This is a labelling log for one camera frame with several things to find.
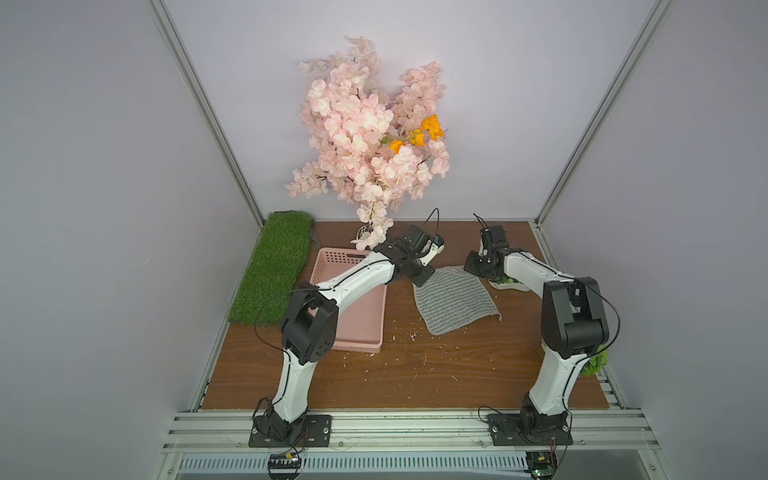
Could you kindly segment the left controller circuit board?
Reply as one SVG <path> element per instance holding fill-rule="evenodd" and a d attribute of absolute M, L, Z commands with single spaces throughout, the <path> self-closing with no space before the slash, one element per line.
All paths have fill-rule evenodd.
<path fill-rule="evenodd" d="M 298 454 L 271 454 L 267 460 L 270 480 L 296 480 L 301 473 L 303 459 Z"/>

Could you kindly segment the pink perforated plastic basket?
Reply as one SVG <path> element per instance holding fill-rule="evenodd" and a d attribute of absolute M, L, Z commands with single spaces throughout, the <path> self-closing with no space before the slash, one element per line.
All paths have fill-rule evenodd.
<path fill-rule="evenodd" d="M 310 276 L 312 284 L 331 280 L 356 267 L 369 252 L 353 249 L 321 248 Z M 377 354 L 383 343 L 385 285 L 371 290 L 340 314 L 335 343 L 337 351 Z"/>

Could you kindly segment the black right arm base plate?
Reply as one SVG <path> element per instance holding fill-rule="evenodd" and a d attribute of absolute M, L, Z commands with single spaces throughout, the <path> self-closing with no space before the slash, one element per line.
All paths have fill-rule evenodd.
<path fill-rule="evenodd" d="M 573 438 L 565 414 L 489 414 L 486 418 L 494 446 L 570 446 Z"/>

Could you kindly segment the grey striped square dishcloth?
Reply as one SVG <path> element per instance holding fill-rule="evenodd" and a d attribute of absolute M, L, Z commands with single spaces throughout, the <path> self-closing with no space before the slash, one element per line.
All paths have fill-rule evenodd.
<path fill-rule="evenodd" d="M 441 336 L 486 317 L 502 314 L 481 280 L 460 266 L 436 269 L 421 287 L 413 286 L 414 300 L 428 332 Z"/>

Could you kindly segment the green leafy plant wooden pot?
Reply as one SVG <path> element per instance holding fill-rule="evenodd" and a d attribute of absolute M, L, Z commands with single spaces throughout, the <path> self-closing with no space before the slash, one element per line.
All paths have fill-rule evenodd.
<path fill-rule="evenodd" d="M 607 363 L 608 354 L 604 349 L 600 349 L 594 356 L 589 357 L 583 362 L 580 375 L 583 377 L 596 376 Z"/>

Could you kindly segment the green artificial grass mat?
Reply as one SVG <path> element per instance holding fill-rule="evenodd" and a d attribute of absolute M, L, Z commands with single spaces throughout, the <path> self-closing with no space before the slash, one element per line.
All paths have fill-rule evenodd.
<path fill-rule="evenodd" d="M 230 322 L 274 325 L 281 321 L 308 262 L 313 223 L 313 217 L 303 211 L 268 216 L 232 301 Z"/>

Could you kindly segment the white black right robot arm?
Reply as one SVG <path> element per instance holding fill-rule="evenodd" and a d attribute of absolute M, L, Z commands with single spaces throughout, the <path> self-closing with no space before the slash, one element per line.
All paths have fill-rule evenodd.
<path fill-rule="evenodd" d="M 528 443 L 568 433 L 568 402 L 577 377 L 587 360 L 609 343 L 597 281 L 563 273 L 531 253 L 511 247 L 500 225 L 482 227 L 480 248 L 468 254 L 465 270 L 489 282 L 515 280 L 542 300 L 544 359 L 524 398 L 517 431 Z"/>

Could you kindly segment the right controller circuit board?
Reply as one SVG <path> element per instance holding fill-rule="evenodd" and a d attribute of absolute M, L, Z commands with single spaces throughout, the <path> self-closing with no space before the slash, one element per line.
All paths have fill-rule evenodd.
<path fill-rule="evenodd" d="M 552 480 L 557 473 L 558 459 L 555 453 L 528 451 L 525 459 L 525 471 L 532 480 Z"/>

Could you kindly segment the controller circuit board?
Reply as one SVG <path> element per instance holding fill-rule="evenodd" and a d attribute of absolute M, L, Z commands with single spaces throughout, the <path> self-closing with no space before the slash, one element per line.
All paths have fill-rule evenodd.
<path fill-rule="evenodd" d="M 301 473 L 303 459 L 298 454 L 271 454 L 267 460 L 270 480 L 296 480 Z"/>
<path fill-rule="evenodd" d="M 557 473 L 558 459 L 555 453 L 528 451 L 525 459 L 525 471 L 532 480 L 552 480 Z"/>

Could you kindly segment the pink blossom artificial tree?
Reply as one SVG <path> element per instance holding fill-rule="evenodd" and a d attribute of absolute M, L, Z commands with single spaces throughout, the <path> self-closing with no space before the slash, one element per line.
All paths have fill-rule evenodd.
<path fill-rule="evenodd" d="M 300 65 L 311 79 L 301 118 L 318 157 L 294 170 L 286 188 L 293 197 L 307 198 L 335 191 L 354 205 L 361 223 L 353 245 L 371 250 L 385 241 L 402 202 L 422 198 L 450 168 L 437 115 L 445 86 L 441 65 L 430 62 L 407 70 L 402 88 L 389 96 L 378 85 L 373 42 L 347 41 L 347 51 Z"/>

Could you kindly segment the succulents in white pot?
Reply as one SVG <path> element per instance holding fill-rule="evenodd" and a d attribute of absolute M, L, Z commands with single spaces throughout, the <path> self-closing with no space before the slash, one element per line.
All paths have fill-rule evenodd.
<path fill-rule="evenodd" d="M 516 290 L 521 292 L 529 292 L 530 288 L 524 283 L 519 282 L 517 279 L 511 277 L 504 277 L 499 281 L 488 281 L 489 285 L 496 290 Z"/>

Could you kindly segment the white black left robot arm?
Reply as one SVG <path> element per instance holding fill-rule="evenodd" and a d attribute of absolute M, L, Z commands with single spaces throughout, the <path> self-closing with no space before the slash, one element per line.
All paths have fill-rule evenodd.
<path fill-rule="evenodd" d="M 341 314 L 370 291 L 402 277 L 423 286 L 434 274 L 430 262 L 444 245 L 440 235 L 411 225 L 404 236 L 377 245 L 339 275 L 317 285 L 302 282 L 291 292 L 280 323 L 278 390 L 263 412 L 252 415 L 250 447 L 291 448 L 308 439 L 310 387 L 318 363 L 335 343 Z"/>

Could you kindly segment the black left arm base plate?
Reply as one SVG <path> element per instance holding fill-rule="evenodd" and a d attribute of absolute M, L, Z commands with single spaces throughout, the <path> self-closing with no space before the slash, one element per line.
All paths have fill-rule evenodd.
<path fill-rule="evenodd" d="M 277 414 L 256 415 L 248 440 L 251 448 L 328 447 L 332 430 L 331 415 L 304 414 L 286 422 Z"/>

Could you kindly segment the aluminium front frame rail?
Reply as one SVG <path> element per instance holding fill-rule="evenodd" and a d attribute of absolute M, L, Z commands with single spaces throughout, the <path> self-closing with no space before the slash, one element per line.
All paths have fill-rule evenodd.
<path fill-rule="evenodd" d="M 674 473 L 643 413 L 582 410 L 568 424 L 570 446 L 494 446 L 486 418 L 490 408 L 453 410 L 326 410 L 333 417 L 328 447 L 251 448 L 252 413 L 246 410 L 183 412 L 172 421 L 153 479 L 184 474 L 267 474 L 271 454 L 298 454 L 298 476 L 314 473 L 489 473 L 527 479 L 526 453 L 557 455 L 564 478 L 587 454 L 609 462 L 627 451 L 631 466 L 648 479 Z"/>

